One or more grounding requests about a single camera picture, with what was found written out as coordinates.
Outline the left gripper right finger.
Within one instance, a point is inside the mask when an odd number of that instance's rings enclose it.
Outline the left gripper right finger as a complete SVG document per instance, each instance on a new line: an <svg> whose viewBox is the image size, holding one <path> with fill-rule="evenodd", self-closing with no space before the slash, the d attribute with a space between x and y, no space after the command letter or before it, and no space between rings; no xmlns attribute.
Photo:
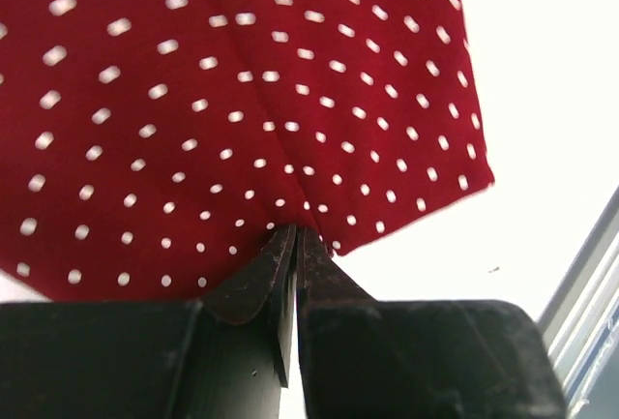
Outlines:
<svg viewBox="0 0 619 419"><path fill-rule="evenodd" d="M536 323L498 300L386 302L297 235L299 363L310 418L562 418Z"/></svg>

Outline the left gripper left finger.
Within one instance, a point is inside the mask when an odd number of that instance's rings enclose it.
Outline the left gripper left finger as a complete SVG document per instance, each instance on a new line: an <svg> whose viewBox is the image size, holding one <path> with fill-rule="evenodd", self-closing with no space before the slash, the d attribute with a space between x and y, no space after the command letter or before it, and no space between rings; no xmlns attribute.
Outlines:
<svg viewBox="0 0 619 419"><path fill-rule="evenodd" d="M1 307L5 418L275 418L296 229L198 298Z"/></svg>

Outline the red polka dot skirt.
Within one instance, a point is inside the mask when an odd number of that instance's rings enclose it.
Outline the red polka dot skirt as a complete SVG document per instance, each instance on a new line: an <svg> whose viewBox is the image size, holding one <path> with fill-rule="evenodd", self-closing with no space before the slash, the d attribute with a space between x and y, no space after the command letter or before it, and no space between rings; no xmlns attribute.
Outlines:
<svg viewBox="0 0 619 419"><path fill-rule="evenodd" d="M187 298L272 231L345 255L486 189L460 0L1 0L1 268Z"/></svg>

